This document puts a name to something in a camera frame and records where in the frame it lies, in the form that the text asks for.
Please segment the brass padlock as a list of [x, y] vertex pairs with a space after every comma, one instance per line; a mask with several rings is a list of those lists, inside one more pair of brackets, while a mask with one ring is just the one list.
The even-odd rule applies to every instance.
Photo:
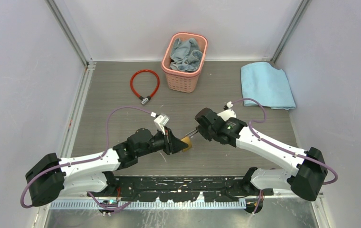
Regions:
[[186, 152], [187, 150], [192, 148], [192, 142], [191, 142], [191, 138], [193, 137], [193, 135], [195, 135], [196, 133], [198, 133], [198, 129], [195, 128], [193, 129], [191, 132], [187, 133], [182, 139], [181, 141], [187, 144], [187, 147], [185, 149], [182, 149], [182, 152]]

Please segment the red cable lock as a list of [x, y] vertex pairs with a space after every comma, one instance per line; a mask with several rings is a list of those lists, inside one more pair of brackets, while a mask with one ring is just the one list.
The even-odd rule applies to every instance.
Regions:
[[[133, 86], [133, 81], [134, 81], [134, 79], [136, 78], [136, 76], [138, 76], [138, 75], [141, 74], [141, 73], [150, 73], [150, 74], [154, 75], [155, 78], [156, 78], [156, 86], [155, 86], [155, 89], [150, 93], [150, 95], [148, 95], [148, 96], [146, 96], [146, 97], [141, 96], [141, 95], [135, 90], [135, 88], [134, 88], [134, 86]], [[160, 87], [160, 78], [159, 78], [159, 76], [158, 76], [158, 74], [157, 74], [156, 72], [154, 72], [154, 71], [152, 71], [152, 70], [149, 70], [149, 69], [142, 69], [142, 70], [139, 70], [139, 71], [135, 72], [135, 73], [132, 75], [132, 77], [131, 77], [131, 79], [130, 79], [130, 82], [129, 82], [129, 85], [130, 85], [130, 89], [131, 89], [131, 91], [133, 92], [133, 94], [134, 94], [137, 98], [140, 99], [141, 104], [142, 104], [142, 105], [146, 105], [146, 104], [151, 100], [151, 98], [154, 97], [155, 94], [157, 93], [157, 91], [158, 91], [158, 89], [159, 89], [159, 87]]]

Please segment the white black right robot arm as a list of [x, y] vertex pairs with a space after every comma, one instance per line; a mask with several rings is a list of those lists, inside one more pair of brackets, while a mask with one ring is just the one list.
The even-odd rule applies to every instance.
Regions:
[[203, 108], [194, 119], [204, 139], [253, 152], [280, 167], [249, 168], [241, 182], [248, 195], [258, 194], [261, 190], [283, 189], [291, 190], [307, 201], [317, 199], [328, 174], [320, 150], [314, 147], [304, 150], [268, 137], [237, 119], [231, 109], [218, 114]]

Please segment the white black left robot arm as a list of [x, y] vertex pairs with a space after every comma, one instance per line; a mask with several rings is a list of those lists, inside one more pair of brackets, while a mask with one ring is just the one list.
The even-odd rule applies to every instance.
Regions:
[[138, 162], [139, 157], [163, 151], [167, 155], [191, 147], [190, 139], [177, 138], [168, 127], [153, 135], [141, 128], [126, 141], [91, 155], [58, 158], [55, 153], [45, 155], [25, 175], [27, 186], [21, 195], [22, 207], [26, 193], [30, 194], [31, 207], [51, 203], [60, 196], [90, 192], [94, 196], [112, 196], [118, 184], [113, 172], [126, 169]]

